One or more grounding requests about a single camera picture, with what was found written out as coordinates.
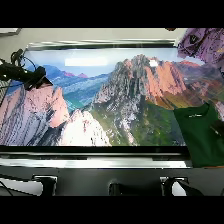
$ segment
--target green cloth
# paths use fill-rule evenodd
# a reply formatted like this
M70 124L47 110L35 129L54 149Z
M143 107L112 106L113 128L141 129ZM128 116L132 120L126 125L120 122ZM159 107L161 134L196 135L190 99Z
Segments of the green cloth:
M218 120L218 113L212 104L176 109L174 115L190 152L193 167L224 166L224 138L211 129L211 125Z

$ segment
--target blue sky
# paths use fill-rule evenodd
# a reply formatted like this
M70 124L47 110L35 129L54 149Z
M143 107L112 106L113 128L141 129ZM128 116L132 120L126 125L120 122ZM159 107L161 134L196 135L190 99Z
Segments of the blue sky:
M80 73L88 77L101 74L108 74L113 71L119 61L132 59L134 56L144 54L147 57L157 57L163 61L188 60L197 64L204 64L199 59L187 57L186 59L177 57L177 48L109 48L109 49L69 49L69 50L45 50L29 51L25 56L38 65L56 66L62 71L71 72L75 75ZM108 64L105 66L65 66L66 58L106 58Z

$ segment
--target patterned purple fabric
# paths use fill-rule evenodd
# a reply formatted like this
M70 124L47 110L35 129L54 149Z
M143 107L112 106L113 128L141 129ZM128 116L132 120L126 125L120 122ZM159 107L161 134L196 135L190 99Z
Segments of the patterned purple fabric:
M223 67L224 28L188 28L178 45L178 57L186 56Z

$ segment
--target clothing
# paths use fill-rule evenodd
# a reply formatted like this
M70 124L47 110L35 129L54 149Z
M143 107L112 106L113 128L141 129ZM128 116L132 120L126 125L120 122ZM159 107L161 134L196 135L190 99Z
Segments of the clothing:
M193 167L223 166L224 138L211 126L218 120L212 104L180 108L174 115L191 155Z
M199 58L224 71L224 28L188 28L178 45L178 57Z

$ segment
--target purple cloth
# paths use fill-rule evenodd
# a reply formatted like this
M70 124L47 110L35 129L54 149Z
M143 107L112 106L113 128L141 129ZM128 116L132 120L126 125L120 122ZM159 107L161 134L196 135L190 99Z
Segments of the purple cloth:
M224 67L224 28L188 28L178 45L178 57L186 56Z

